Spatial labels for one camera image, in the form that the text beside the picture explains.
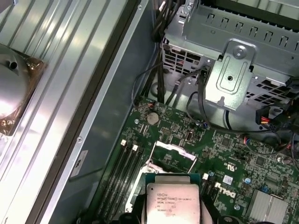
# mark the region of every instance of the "screw hole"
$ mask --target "screw hole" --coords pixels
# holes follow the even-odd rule
[[[163,45],[163,48],[164,48],[164,50],[170,50],[170,49],[171,49],[170,46],[167,45],[167,44],[164,44],[164,45]]]
[[[278,109],[278,108],[274,108],[273,111],[276,112],[276,113],[280,113],[281,112],[281,110]]]
[[[9,64],[9,67],[10,67],[10,69],[14,70],[14,69],[16,69],[18,67],[18,64],[17,64],[17,62],[11,62]]]

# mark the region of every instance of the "black cable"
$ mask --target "black cable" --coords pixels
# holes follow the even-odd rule
[[[168,97],[168,99],[165,103],[166,105],[169,105],[169,103],[172,101],[172,99],[176,95],[176,92],[178,91],[178,87],[179,87],[179,85],[175,84],[174,88],[172,89],[172,92],[171,92],[170,96]]]
[[[189,99],[188,99],[188,102],[187,102],[187,104],[186,104],[186,113],[187,113],[187,116],[188,116],[194,123],[198,123],[199,121],[196,120],[196,119],[194,119],[194,118],[191,116],[190,112],[189,112],[189,105],[190,105],[190,103],[191,103],[191,101],[192,101],[192,98],[193,98],[193,96],[194,96],[195,94],[197,94],[197,91],[191,93],[191,95],[190,95],[190,97],[189,97]]]
[[[159,60],[162,61],[162,52],[159,52]],[[157,93],[157,101],[160,103],[164,103],[165,97],[165,85],[164,85],[164,73],[163,73],[163,65],[158,66],[157,68],[157,78],[158,78],[158,93]]]
[[[169,25],[170,22],[173,20],[173,18],[175,17],[175,15],[178,12],[178,9],[181,5],[182,5],[182,0],[177,0],[177,3],[176,3],[175,7],[173,8],[173,10],[172,10],[172,12],[169,16],[167,25]]]
[[[179,86],[181,85],[181,83],[186,79],[186,78],[189,78],[189,77],[192,77],[192,76],[196,76],[199,74],[201,70],[195,70],[193,72],[190,72],[189,74],[187,75],[184,75],[182,76],[181,78],[179,78],[176,83],[175,83],[175,86],[174,88],[172,89],[172,92],[170,94],[170,96],[168,97],[167,101],[166,101],[166,105],[169,105],[169,103],[172,101],[172,99],[174,98],[174,96],[176,95],[177,91],[178,91],[178,88]]]
[[[212,124],[205,112],[205,108],[203,105],[204,102],[204,92],[205,92],[205,85],[204,85],[204,77],[199,76],[198,78],[198,105],[199,105],[199,111],[201,115],[204,118],[204,121],[210,126],[211,128],[215,129],[216,131],[219,132],[226,132],[226,133],[233,133],[233,134],[245,134],[245,133],[250,133],[250,134],[260,134],[260,133],[271,133],[272,131],[269,130],[263,130],[263,131],[239,131],[239,130],[229,130],[227,128],[223,128],[221,126]]]
[[[229,122],[229,111],[228,110],[225,111],[225,122],[226,122],[228,129],[232,130],[232,126],[230,125],[230,122]]]
[[[167,0],[166,2],[166,10],[163,14],[164,16],[164,19],[162,20],[162,23],[161,23],[161,26],[160,26],[160,29],[159,29],[159,33],[160,33],[160,36],[163,37],[164,36],[164,31],[168,25],[168,19],[169,19],[169,16],[171,14],[171,8],[172,8],[172,4],[173,4],[173,0]]]
[[[159,13],[151,33],[151,38],[154,42],[162,41],[164,31],[178,12],[179,7],[182,5],[182,0],[177,0],[174,7],[173,5],[173,0],[167,0],[163,9]]]
[[[295,156],[294,156],[294,151],[295,151],[295,148],[294,148],[295,136],[296,136],[296,134],[293,133],[292,142],[291,142],[291,153],[292,153],[292,160],[293,160],[294,167],[299,172],[299,168],[297,167],[297,161],[295,160]]]
[[[135,105],[135,102],[134,102],[134,95],[135,95],[135,87],[136,87],[136,83],[137,83],[138,79],[139,79],[142,75],[144,75],[145,73],[147,73],[148,71],[151,71],[152,69],[154,69],[154,68],[156,68],[156,67],[158,67],[158,66],[160,66],[160,65],[162,65],[162,64],[163,64],[163,62],[160,62],[160,63],[158,63],[158,64],[154,64],[153,66],[149,67],[148,69],[146,69],[145,71],[143,71],[142,73],[140,73],[140,74],[138,74],[138,75],[136,76],[136,78],[135,78],[135,80],[134,80],[134,83],[133,83],[133,86],[132,86],[132,92],[131,92],[132,106],[133,106],[135,109],[140,109],[140,108],[143,108],[143,107],[147,106],[147,105],[142,105],[142,106],[137,106],[137,105]]]

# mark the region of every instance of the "ventilation slot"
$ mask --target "ventilation slot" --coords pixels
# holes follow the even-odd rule
[[[258,28],[257,28],[257,27],[252,27],[252,28],[250,29],[249,36],[256,37],[256,35],[257,35],[257,31],[258,31]]]
[[[275,102],[291,99],[296,95],[295,93],[290,92],[289,88],[274,85],[269,80],[262,81],[257,84],[256,87],[263,89],[263,91],[266,91],[267,93],[263,93],[262,95],[250,95],[250,93],[247,92],[246,97],[263,105],[271,105]]]
[[[228,21],[229,21],[228,18],[222,18],[220,27],[226,29],[226,27],[228,26]]]
[[[215,15],[210,13],[210,14],[207,16],[206,23],[212,23],[213,20],[214,20],[214,17],[215,17]]]
[[[282,36],[279,45],[285,48],[288,43],[288,40],[289,38],[287,36]]]
[[[243,27],[243,23],[242,22],[237,22],[236,26],[235,26],[235,32],[236,33],[240,33],[242,31],[242,27]]]
[[[173,49],[168,44],[164,44],[163,46],[164,66],[184,75],[198,69],[200,56],[184,50]]]
[[[271,31],[267,31],[266,32],[266,35],[265,35],[265,38],[263,39],[264,41],[268,41],[268,42],[271,42],[272,40],[272,36],[273,36],[273,33]]]

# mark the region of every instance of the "chip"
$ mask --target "chip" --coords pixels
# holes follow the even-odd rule
[[[227,139],[227,138],[224,138],[223,140],[222,140],[222,145],[223,146],[225,146],[225,147],[228,147],[229,146],[229,143],[230,143],[230,140],[229,139]]]
[[[207,158],[208,156],[209,156],[208,153],[206,153],[206,152],[203,152],[203,153],[202,153],[202,157],[203,157],[203,158]]]
[[[258,157],[256,159],[256,165],[259,165],[259,166],[263,166],[263,164],[265,163],[266,159],[262,158],[262,157]]]

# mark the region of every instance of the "white label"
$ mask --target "white label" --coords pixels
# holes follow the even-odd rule
[[[231,185],[233,182],[233,178],[231,176],[224,175],[223,182],[228,185]]]
[[[79,158],[78,158],[78,160],[76,162],[76,165],[75,165],[75,168],[74,168],[74,170],[73,170],[73,172],[71,174],[71,177],[77,176],[79,174],[80,169],[82,167],[82,164],[83,164],[83,162],[85,160],[85,157],[87,155],[87,152],[88,152],[88,150],[84,150],[84,151],[82,151],[80,153],[80,156],[79,156]]]

